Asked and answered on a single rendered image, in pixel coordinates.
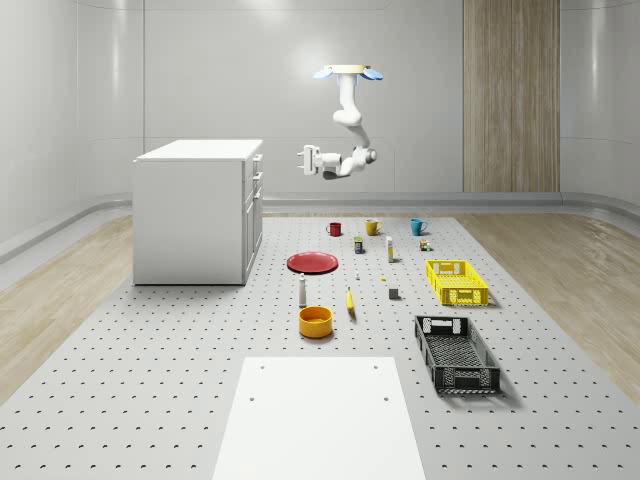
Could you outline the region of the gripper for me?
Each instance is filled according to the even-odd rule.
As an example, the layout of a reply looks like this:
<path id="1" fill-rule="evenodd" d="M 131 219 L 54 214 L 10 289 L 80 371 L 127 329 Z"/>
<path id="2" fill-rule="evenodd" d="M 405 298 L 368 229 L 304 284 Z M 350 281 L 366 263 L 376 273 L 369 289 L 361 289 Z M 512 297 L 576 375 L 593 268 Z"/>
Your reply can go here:
<path id="1" fill-rule="evenodd" d="M 322 170 L 322 154 L 317 146 L 307 144 L 297 155 L 303 158 L 301 168 L 305 175 L 315 175 Z"/>

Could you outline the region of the red plate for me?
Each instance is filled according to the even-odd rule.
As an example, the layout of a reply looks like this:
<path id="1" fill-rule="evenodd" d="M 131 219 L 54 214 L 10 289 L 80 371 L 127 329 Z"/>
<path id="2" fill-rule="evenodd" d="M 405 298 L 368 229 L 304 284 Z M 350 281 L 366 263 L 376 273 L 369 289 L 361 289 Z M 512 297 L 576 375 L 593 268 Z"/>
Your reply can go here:
<path id="1" fill-rule="evenodd" d="M 335 270 L 338 260 L 335 256 L 323 252 L 302 252 L 289 257 L 287 267 L 304 274 L 324 274 Z"/>

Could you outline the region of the white cabinet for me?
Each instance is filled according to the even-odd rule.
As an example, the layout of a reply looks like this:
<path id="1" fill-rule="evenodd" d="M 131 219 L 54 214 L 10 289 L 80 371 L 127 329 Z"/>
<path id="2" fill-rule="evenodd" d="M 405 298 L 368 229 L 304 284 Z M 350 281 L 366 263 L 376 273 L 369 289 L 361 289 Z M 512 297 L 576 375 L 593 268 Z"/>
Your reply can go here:
<path id="1" fill-rule="evenodd" d="M 246 283 L 262 237 L 262 144 L 176 140 L 134 161 L 135 283 Z"/>

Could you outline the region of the yellow bowl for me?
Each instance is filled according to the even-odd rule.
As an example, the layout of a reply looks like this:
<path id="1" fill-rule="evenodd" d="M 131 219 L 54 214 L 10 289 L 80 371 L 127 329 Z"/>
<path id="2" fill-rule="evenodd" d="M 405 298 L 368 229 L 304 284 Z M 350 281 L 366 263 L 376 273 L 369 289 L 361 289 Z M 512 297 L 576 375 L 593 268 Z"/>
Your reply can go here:
<path id="1" fill-rule="evenodd" d="M 299 313 L 299 332 L 308 338 L 323 338 L 332 333 L 332 312 L 322 306 L 308 306 Z"/>

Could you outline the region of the yellow basket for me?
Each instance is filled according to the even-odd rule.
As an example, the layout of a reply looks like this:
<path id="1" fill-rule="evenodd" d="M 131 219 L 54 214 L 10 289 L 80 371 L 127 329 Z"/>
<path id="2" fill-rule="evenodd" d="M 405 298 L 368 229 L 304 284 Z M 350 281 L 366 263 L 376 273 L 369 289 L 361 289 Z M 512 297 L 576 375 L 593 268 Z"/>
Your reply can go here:
<path id="1" fill-rule="evenodd" d="M 426 276 L 443 305 L 487 305 L 488 286 L 465 260 L 427 260 Z"/>

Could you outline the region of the white board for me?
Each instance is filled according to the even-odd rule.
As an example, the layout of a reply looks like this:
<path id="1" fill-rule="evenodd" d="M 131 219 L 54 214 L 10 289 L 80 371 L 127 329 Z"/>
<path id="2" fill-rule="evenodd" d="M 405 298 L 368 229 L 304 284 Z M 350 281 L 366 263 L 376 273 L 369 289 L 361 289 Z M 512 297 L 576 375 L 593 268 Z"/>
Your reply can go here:
<path id="1" fill-rule="evenodd" d="M 213 480 L 425 480 L 391 357 L 248 357 Z"/>

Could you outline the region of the dark grey basket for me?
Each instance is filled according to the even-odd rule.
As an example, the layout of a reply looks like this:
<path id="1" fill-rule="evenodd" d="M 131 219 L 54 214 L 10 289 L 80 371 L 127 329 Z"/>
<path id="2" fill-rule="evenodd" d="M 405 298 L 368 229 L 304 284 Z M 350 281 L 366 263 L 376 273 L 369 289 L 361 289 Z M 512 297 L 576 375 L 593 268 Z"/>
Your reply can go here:
<path id="1" fill-rule="evenodd" d="M 444 393 L 495 393 L 500 368 L 466 317 L 414 316 L 414 335 L 434 388 Z"/>

